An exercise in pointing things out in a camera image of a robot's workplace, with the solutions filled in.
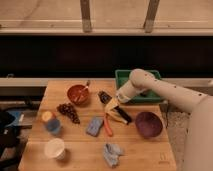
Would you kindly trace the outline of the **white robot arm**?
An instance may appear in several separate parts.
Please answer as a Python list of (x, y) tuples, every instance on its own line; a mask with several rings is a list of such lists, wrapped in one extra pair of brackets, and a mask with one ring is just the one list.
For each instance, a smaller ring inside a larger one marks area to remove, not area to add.
[(144, 90), (152, 90), (191, 114), (182, 171), (213, 171), (213, 96), (159, 80), (146, 70), (134, 69), (115, 97), (127, 103)]

